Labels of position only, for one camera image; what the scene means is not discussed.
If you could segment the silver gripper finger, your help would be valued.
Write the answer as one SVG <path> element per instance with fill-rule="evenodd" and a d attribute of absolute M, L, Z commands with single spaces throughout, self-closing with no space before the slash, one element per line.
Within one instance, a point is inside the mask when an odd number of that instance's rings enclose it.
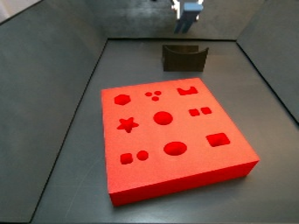
<path fill-rule="evenodd" d="M 176 20 L 179 20 L 182 17 L 182 2 L 180 0 L 171 0 L 171 4 L 172 4 L 172 10 L 176 15 Z"/>

